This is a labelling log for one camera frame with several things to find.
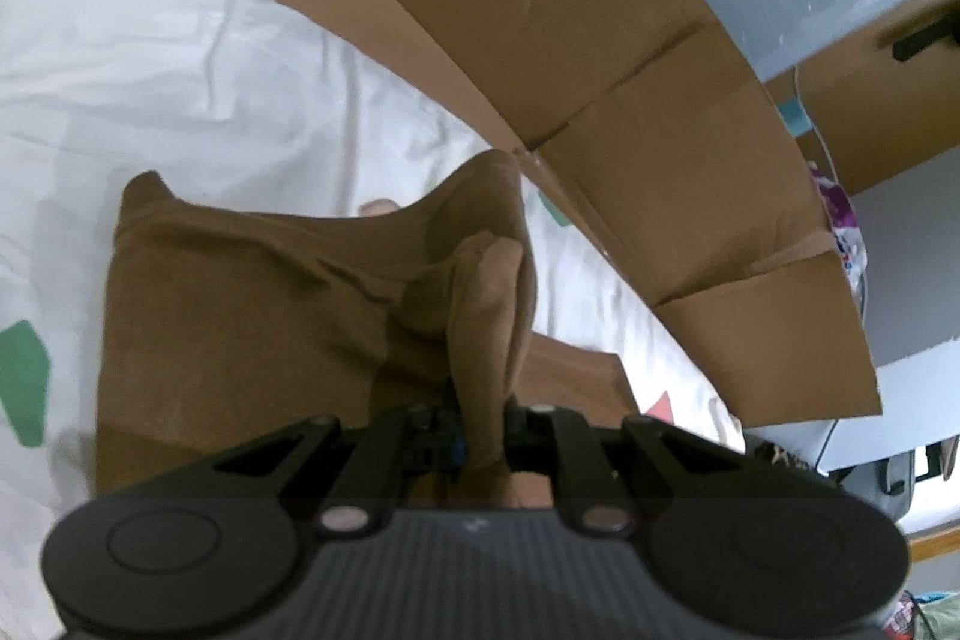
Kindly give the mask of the brown t-shirt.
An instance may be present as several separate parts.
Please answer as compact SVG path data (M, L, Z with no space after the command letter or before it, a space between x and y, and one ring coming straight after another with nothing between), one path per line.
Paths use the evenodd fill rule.
M544 489L506 473L506 404L602 427L636 406L612 349L535 323L522 183L487 151L413 205L327 220L194 205L155 172L135 177L107 275L98 491L316 414L361 427L450 404L467 450L455 497L540 505Z

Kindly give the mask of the purple white refill pouch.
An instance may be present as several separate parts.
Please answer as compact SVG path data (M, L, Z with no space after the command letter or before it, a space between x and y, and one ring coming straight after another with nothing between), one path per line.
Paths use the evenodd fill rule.
M844 188L833 181L832 177L828 177L823 170L818 169L812 161L809 161L807 166L811 171L812 181L817 186L818 195L822 198L823 206L827 209L836 250L841 259L846 280L853 291L854 300L859 310L866 312L867 296L869 296L867 291L869 255L867 255L866 241L864 241L864 234L854 211L853 202Z

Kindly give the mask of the blue cap detergent bottle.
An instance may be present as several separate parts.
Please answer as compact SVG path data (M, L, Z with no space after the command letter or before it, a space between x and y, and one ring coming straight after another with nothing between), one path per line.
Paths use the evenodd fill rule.
M782 123L788 128L793 138L807 135L814 131L814 120L807 112L802 99L797 96L791 96L786 101L782 101L776 106L776 110L781 117Z

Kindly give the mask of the large cardboard box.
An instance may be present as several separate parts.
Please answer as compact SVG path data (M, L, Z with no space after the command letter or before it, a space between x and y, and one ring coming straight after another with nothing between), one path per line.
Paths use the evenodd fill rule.
M750 427L882 403L827 208L704 0L290 0L539 164Z

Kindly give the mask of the cream bear print blanket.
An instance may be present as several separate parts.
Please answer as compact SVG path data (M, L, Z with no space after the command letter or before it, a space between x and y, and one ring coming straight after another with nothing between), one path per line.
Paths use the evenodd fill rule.
M275 0L2 0L2 632L60 629L39 575L93 489L122 188L354 218L487 147L457 110Z

